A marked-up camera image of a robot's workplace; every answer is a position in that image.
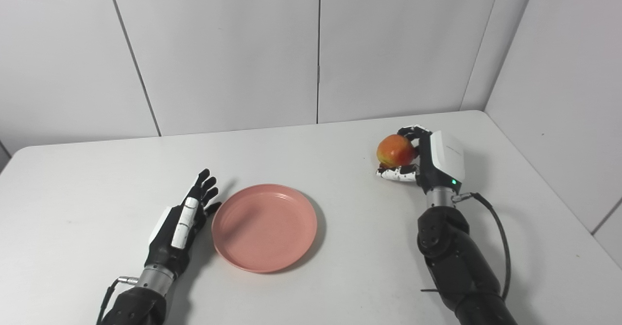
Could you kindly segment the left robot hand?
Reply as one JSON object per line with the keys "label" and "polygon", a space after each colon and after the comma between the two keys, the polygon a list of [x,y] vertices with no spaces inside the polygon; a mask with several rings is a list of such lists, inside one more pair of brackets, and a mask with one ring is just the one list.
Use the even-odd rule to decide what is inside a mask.
{"label": "left robot hand", "polygon": [[209,169],[202,170],[182,203],[171,208],[161,219],[149,244],[146,267],[163,267],[173,274],[174,279],[185,272],[195,237],[222,205],[210,203],[218,193],[216,178],[211,176]]}

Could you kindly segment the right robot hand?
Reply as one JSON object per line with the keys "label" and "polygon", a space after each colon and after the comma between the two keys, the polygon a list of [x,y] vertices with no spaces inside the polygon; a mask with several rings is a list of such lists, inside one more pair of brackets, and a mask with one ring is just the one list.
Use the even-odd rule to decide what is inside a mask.
{"label": "right robot hand", "polygon": [[376,156],[380,162],[376,176],[416,183],[425,193],[443,187],[458,194],[465,179],[464,149],[458,139],[420,124],[402,127],[383,139]]}

